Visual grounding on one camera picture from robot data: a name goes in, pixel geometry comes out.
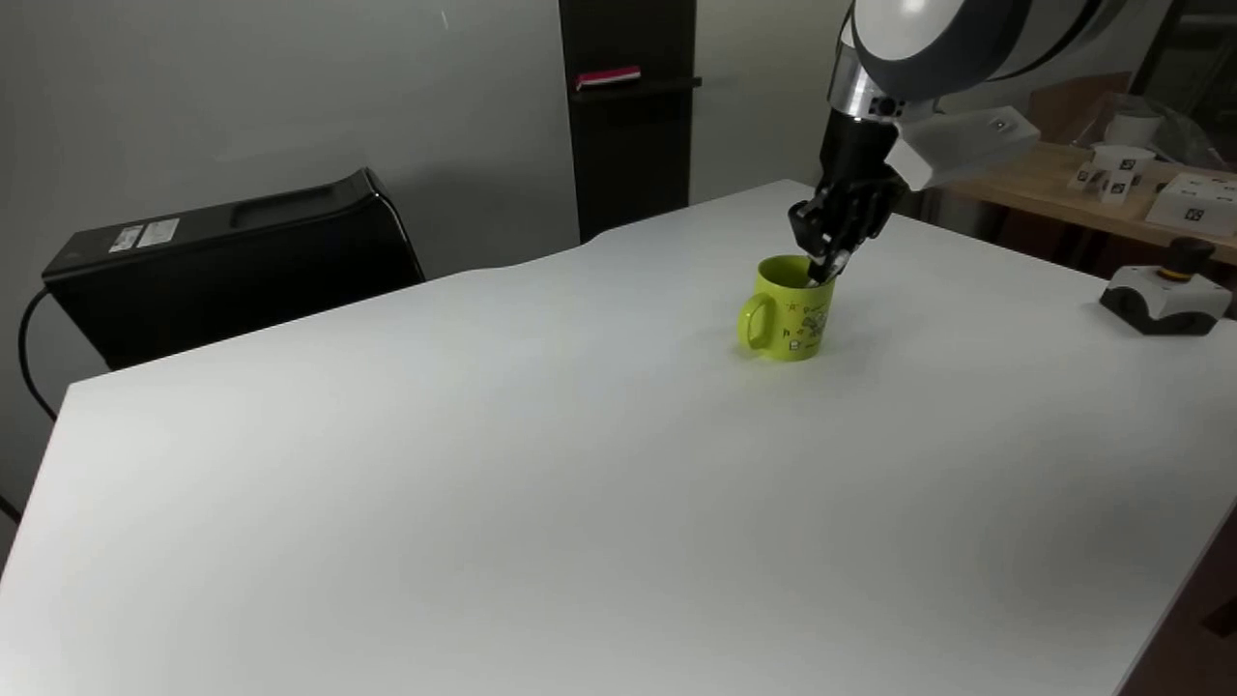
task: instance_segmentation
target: black box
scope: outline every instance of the black box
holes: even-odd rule
[[[109,367],[131,367],[423,282],[368,171],[277,197],[76,231],[46,288]]]

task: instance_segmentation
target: shelf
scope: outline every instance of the shelf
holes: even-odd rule
[[[627,81],[627,86],[600,86],[571,92],[571,105],[611,105],[611,101],[654,101],[670,92],[692,92],[700,88],[700,77],[663,77],[663,81]]]

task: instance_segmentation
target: yellow cup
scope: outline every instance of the yellow cup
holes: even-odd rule
[[[758,288],[739,316],[739,344],[752,354],[798,363],[820,350],[835,282],[813,286],[807,266],[807,256],[761,262]]]

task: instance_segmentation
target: white table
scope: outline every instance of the white table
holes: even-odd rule
[[[1111,696],[1237,498],[1237,332],[893,219],[732,347],[801,185],[74,387],[4,696]]]

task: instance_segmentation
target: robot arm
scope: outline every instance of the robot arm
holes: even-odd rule
[[[855,0],[839,38],[823,179],[789,219],[813,278],[846,271],[904,181],[887,162],[904,110],[982,81],[1036,74],[1087,43],[1125,0]]]

